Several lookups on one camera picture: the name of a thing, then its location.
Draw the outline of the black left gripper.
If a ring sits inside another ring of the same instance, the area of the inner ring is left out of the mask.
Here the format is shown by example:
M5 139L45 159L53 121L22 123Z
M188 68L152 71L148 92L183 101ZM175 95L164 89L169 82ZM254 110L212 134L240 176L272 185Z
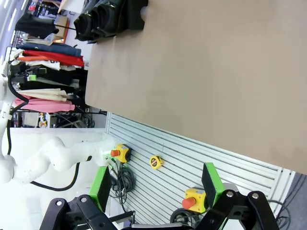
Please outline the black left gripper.
M27 81L36 81L36 74L46 74L46 68L31 68L29 69L31 74L28 71L11 71L12 82L16 83L26 83Z

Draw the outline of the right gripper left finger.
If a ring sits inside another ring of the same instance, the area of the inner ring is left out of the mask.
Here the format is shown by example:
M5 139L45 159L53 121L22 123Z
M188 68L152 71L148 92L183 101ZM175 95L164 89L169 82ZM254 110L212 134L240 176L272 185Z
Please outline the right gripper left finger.
M105 214L111 189L107 166L100 167L88 194L72 201L54 198L50 201L41 230L111 230L112 221Z

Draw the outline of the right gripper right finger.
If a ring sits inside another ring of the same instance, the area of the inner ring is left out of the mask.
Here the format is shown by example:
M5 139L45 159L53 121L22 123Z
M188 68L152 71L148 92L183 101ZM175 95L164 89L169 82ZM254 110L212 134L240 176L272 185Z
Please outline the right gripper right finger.
M244 230L278 230L278 224L265 194L251 191L243 195L226 189L213 163L203 164L202 178L208 210L196 230L222 230L228 220L238 220Z

